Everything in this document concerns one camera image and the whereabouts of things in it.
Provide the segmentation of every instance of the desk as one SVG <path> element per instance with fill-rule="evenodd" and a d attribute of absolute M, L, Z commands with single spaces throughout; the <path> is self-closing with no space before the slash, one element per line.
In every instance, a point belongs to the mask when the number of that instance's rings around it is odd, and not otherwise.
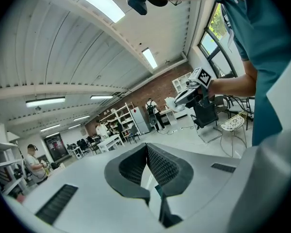
<path fill-rule="evenodd" d="M 161 116 L 166 115 L 170 125 L 176 125 L 178 123 L 174 111 L 172 109 L 163 110 L 160 112 L 160 115 Z"/>
<path fill-rule="evenodd" d="M 109 148 L 112 146 L 116 146 L 117 148 L 117 143 L 120 142 L 122 143 L 122 146 L 125 146 L 120 135 L 119 134 L 115 134 L 113 136 L 110 136 L 109 138 L 106 138 L 104 141 L 100 142 L 97 146 L 99 147 L 99 150 L 101 152 L 106 152 L 109 151 Z"/>
<path fill-rule="evenodd" d="M 76 147 L 75 149 L 70 150 L 70 151 L 73 151 L 73 153 L 74 153 L 75 156 L 77 156 L 76 151 L 79 151 L 81 153 L 81 155 L 84 156 L 84 153 L 82 152 L 82 150 L 80 149 L 80 147 Z"/>

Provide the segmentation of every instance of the refrigerator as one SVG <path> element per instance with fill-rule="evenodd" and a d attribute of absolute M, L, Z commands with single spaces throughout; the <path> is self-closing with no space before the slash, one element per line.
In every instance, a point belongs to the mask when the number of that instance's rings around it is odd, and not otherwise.
<path fill-rule="evenodd" d="M 132 114 L 132 117 L 134 118 L 141 134 L 149 133 L 152 130 L 152 127 L 149 123 L 148 115 L 145 114 L 142 109 L 136 107 L 130 110 L 130 113 Z"/>

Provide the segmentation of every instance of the brick wall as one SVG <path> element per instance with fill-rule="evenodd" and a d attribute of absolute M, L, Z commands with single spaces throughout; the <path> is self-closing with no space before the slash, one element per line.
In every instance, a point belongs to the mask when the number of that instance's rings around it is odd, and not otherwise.
<path fill-rule="evenodd" d="M 135 107 L 142 108 L 146 112 L 145 104 L 148 98 L 152 98 L 158 105 L 160 110 L 165 109 L 165 98 L 167 97 L 176 97 L 177 92 L 172 84 L 172 80 L 192 72 L 193 69 L 189 63 L 184 63 L 164 74 L 157 77 L 156 79 L 150 81 L 146 85 L 142 86 L 138 90 L 132 92 L 128 96 L 124 97 L 119 102 L 113 104 L 108 109 L 115 108 L 119 109 L 123 107 L 126 103 L 132 102 Z M 88 124 L 85 125 L 89 135 L 96 133 L 96 120 L 103 119 L 106 115 L 101 113 L 100 116 L 91 120 Z"/>

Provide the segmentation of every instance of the tree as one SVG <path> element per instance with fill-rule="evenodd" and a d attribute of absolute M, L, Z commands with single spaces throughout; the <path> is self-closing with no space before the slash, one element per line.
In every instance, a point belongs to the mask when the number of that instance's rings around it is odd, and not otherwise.
<path fill-rule="evenodd" d="M 223 35 L 226 34 L 224 22 L 222 21 L 222 18 L 221 18 L 221 4 L 220 3 L 218 4 L 215 10 L 215 13 L 214 13 L 214 16 L 212 18 L 209 28 L 219 40 L 223 37 Z"/>

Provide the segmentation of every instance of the white floor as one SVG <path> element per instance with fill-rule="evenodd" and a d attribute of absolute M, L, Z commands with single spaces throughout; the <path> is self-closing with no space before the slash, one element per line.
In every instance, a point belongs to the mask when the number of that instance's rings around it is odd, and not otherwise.
<path fill-rule="evenodd" d="M 227 120 L 227 114 L 220 113 L 219 114 L 219 121 L 218 125 L 220 123 L 223 123 Z M 121 150 L 121 148 L 126 148 L 127 150 L 130 150 L 134 148 L 135 146 L 139 145 L 141 142 L 145 143 L 160 143 L 164 144 L 170 147 L 174 147 L 177 149 L 195 152 L 195 153 L 201 153 L 201 154 L 208 154 L 208 155 L 216 155 L 216 156 L 223 156 L 223 157 L 229 157 L 227 154 L 225 154 L 220 146 L 220 138 L 205 144 L 202 139 L 197 135 L 197 132 L 193 126 L 193 121 L 190 117 L 186 116 L 182 119 L 178 120 L 178 124 L 176 126 L 168 125 L 166 126 L 166 129 L 164 131 L 161 131 L 160 133 L 157 133 L 155 130 L 153 130 L 150 133 L 144 134 L 140 136 L 140 140 L 136 137 L 137 144 L 131 140 L 131 144 L 129 142 L 124 142 L 125 146 L 119 146 L 118 150 Z M 209 140 L 211 138 L 214 138 L 215 136 L 220 135 L 220 133 L 213 129 L 213 126 L 215 126 L 215 123 L 213 125 L 209 125 L 203 129 L 199 129 L 200 135 L 205 138 L 205 140 Z M 248 130 L 246 131 L 246 124 L 244 124 L 244 130 L 246 135 L 246 141 L 247 141 L 247 147 L 251 146 L 251 140 L 252 140 L 252 122 L 249 121 L 248 123 Z M 229 155 L 232 155 L 232 145 L 231 145 L 231 137 L 229 132 L 224 132 L 224 136 L 222 139 L 222 146 L 226 153 Z M 243 136 L 243 128 L 241 127 L 236 131 L 236 135 L 239 136 L 241 139 L 244 140 Z M 241 158 L 244 150 L 246 147 L 244 146 L 244 143 L 239 140 L 238 138 L 233 138 L 233 146 L 234 146 L 234 158 Z M 87 156 L 92 156 L 93 153 L 90 151 Z M 64 165 L 68 166 L 71 163 L 75 162 L 77 159 L 75 157 L 72 157 L 66 161 L 64 161 Z"/>

